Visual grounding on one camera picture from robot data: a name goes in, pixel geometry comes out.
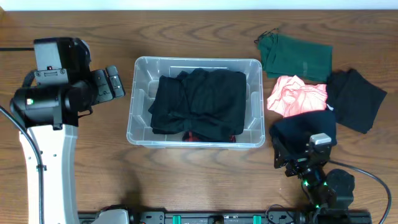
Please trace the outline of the clear plastic storage bin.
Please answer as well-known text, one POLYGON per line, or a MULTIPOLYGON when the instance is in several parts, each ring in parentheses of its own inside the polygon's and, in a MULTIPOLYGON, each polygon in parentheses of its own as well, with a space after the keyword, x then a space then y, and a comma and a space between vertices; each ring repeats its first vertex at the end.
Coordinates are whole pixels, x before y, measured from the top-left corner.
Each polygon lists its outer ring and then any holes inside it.
POLYGON ((247 151, 261 147, 266 141, 262 65, 253 58, 178 58, 139 57, 134 64, 127 140, 147 148, 202 148, 247 151), (154 134, 150 127, 152 115, 148 109, 155 100, 159 78, 176 77, 180 72, 190 73, 196 68, 206 71, 218 69, 242 72, 246 75, 246 114, 243 133, 235 143, 183 142, 183 133, 154 134))

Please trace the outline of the red navy plaid shirt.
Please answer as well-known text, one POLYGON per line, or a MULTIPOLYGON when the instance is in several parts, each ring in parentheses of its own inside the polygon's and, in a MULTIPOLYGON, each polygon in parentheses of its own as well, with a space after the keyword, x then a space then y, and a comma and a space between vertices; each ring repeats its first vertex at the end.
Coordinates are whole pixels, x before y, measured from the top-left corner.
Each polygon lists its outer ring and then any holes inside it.
POLYGON ((185 142, 227 142, 235 143, 236 137, 234 135, 223 135, 217 133, 197 133, 193 131, 187 131, 182 137, 182 141, 185 142))

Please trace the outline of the black garment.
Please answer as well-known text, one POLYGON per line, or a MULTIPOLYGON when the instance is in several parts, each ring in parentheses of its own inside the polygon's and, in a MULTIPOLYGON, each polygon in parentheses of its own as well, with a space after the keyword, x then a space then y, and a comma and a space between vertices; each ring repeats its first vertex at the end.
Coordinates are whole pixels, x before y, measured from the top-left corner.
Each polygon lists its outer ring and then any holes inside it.
POLYGON ((148 111, 155 134, 193 131, 236 137, 244 130, 246 75, 197 68, 174 78, 161 76, 148 111))

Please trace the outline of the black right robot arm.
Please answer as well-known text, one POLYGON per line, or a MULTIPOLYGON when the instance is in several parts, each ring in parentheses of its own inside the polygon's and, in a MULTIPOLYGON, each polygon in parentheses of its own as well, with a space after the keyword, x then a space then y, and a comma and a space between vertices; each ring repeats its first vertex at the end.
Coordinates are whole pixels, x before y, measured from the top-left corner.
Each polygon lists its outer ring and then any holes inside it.
POLYGON ((354 200, 354 176, 342 169, 325 173, 330 162, 332 141, 325 133, 310 136, 303 149, 280 138, 273 138, 274 167, 285 168, 287 177, 302 180, 309 201, 318 207, 346 210, 354 200))

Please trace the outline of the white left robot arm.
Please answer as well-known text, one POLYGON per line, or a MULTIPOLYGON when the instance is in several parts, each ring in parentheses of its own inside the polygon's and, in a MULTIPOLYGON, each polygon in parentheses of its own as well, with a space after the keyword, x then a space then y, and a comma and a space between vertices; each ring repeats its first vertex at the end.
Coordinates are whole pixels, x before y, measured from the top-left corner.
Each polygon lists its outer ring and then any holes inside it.
POLYGON ((125 95, 117 68, 46 66, 11 100, 27 169, 29 223, 79 223, 75 187, 78 120, 125 95))

